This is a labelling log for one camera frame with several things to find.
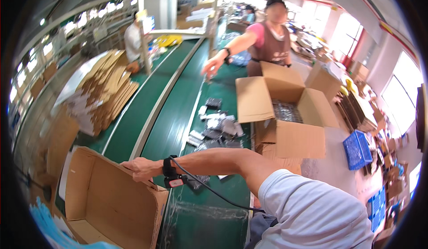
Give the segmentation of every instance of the green conveyor belt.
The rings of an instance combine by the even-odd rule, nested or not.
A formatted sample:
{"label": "green conveyor belt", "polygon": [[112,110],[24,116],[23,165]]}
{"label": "green conveyor belt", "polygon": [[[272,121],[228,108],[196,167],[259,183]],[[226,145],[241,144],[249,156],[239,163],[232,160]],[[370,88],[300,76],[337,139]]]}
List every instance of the green conveyor belt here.
{"label": "green conveyor belt", "polygon": [[[159,59],[153,61],[152,70],[154,70],[162,62],[162,60],[164,60],[173,50],[174,50],[174,47],[169,48],[168,51],[163,55],[161,55]],[[147,77],[148,75],[143,70],[141,70],[136,74],[132,74],[130,78],[132,81],[136,81],[140,84],[140,86],[142,86],[142,84],[147,80]],[[118,118],[119,116],[109,125],[109,127],[106,130],[101,131],[101,133],[98,136],[89,136],[87,134],[79,132],[73,145],[89,147],[97,151],[98,153],[101,153],[104,146],[107,143],[108,138],[110,137],[113,131],[113,128]]]}
{"label": "green conveyor belt", "polygon": [[[187,128],[202,77],[200,70],[207,58],[208,41],[205,41],[192,57],[171,91],[141,156],[159,160],[171,154],[180,154],[183,133]],[[237,117],[235,79],[245,77],[246,68],[223,65],[210,84],[204,83],[197,110],[208,97],[222,98],[222,109]],[[191,129],[202,131],[204,123],[195,115]],[[251,148],[250,126],[243,125],[243,144]],[[183,154],[195,147],[186,145]],[[163,176],[154,182],[163,186]],[[239,175],[223,180],[211,176],[208,184],[225,197],[249,205],[249,189]],[[248,225],[248,211],[239,209],[220,199],[205,188],[193,190],[189,186],[175,188],[170,193],[164,222],[158,238],[159,248],[243,248]]]}
{"label": "green conveyor belt", "polygon": [[115,162],[127,161],[140,132],[163,89],[197,40],[185,40],[151,76],[136,95],[110,140],[104,156]]}

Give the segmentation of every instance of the woman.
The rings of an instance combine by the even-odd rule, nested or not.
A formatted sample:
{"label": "woman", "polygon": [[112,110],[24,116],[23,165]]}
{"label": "woman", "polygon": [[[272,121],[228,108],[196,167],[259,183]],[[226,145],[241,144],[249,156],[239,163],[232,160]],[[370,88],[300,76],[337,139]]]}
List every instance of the woman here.
{"label": "woman", "polygon": [[202,74],[206,73],[210,79],[217,74],[225,59],[246,49],[251,54],[248,76],[262,76],[260,61],[290,67],[290,33],[282,25],[287,19],[287,7],[282,0],[267,0],[265,13],[266,21],[249,26],[244,34],[228,43],[207,61]]}
{"label": "woman", "polygon": [[247,12],[247,16],[245,17],[245,19],[240,20],[239,23],[243,23],[243,24],[247,24],[247,25],[253,24],[254,21],[255,21],[255,11],[254,11],[254,8],[248,4],[245,7],[245,12]]}

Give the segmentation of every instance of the seated worker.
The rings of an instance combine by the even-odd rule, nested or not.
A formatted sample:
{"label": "seated worker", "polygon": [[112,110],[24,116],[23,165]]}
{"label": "seated worker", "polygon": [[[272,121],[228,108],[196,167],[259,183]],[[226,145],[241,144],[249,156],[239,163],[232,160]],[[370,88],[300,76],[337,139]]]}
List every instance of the seated worker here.
{"label": "seated worker", "polygon": [[[247,149],[211,148],[175,160],[191,174],[239,174],[245,179],[261,208],[277,219],[260,241],[252,241],[256,249],[371,248],[373,232],[366,207],[338,188],[281,169]],[[161,175],[163,160],[139,157],[121,165],[132,170],[139,182]],[[184,174],[173,161],[171,165]]]}
{"label": "seated worker", "polygon": [[125,50],[126,57],[129,60],[129,64],[126,67],[127,71],[136,73],[142,68],[142,60],[140,60],[140,28],[136,21],[136,11],[134,12],[134,21],[125,30]]}
{"label": "seated worker", "polygon": [[282,0],[267,0],[265,13],[266,21],[250,25],[244,34],[230,41],[206,62],[202,74],[206,73],[210,79],[217,74],[226,57],[247,49],[251,54],[247,65],[248,76],[262,76],[260,61],[290,67],[290,33],[282,25],[288,14],[286,4]]}
{"label": "seated worker", "polygon": [[254,11],[254,8],[248,4],[245,7],[245,12],[247,13],[247,16],[243,20],[240,20],[239,23],[247,24],[247,25],[253,24],[254,21],[255,21],[255,11]]}

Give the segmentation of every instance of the brown apron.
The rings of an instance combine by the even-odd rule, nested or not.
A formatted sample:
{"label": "brown apron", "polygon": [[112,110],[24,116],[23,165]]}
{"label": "brown apron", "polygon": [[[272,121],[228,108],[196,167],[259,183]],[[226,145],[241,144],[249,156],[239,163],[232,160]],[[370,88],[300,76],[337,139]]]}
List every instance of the brown apron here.
{"label": "brown apron", "polygon": [[262,76],[260,61],[267,61],[281,66],[291,63],[290,59],[290,33],[282,25],[284,31],[284,40],[278,41],[270,32],[265,22],[261,23],[265,27],[265,43],[261,48],[254,45],[248,48],[251,54],[251,60],[247,65],[248,76]]}

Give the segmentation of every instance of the worker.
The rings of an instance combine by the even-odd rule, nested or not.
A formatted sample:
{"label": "worker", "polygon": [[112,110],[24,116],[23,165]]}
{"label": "worker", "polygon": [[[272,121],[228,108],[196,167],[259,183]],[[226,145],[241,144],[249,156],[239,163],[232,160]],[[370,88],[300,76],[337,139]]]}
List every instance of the worker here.
{"label": "worker", "polygon": [[[366,207],[338,188],[281,169],[248,149],[211,148],[175,160],[191,174],[239,174],[245,179],[266,214],[276,217],[260,241],[253,239],[256,249],[371,248],[373,232]],[[138,157],[121,165],[140,182],[161,175],[163,160]],[[184,174],[173,161],[171,165]]]}
{"label": "worker", "polygon": [[282,25],[288,14],[286,4],[282,0],[267,0],[265,13],[266,21],[250,25],[244,34],[230,41],[207,61],[202,74],[206,73],[210,79],[217,74],[225,59],[246,49],[251,54],[247,65],[248,76],[262,76],[260,61],[290,67],[290,33]]}
{"label": "worker", "polygon": [[125,50],[129,64],[126,67],[127,71],[136,73],[142,68],[142,60],[140,59],[140,27],[136,20],[136,11],[134,12],[134,21],[125,30]]}
{"label": "worker", "polygon": [[245,12],[247,15],[244,17],[244,19],[240,20],[239,23],[251,25],[255,21],[255,11],[252,6],[249,4],[245,6]]}

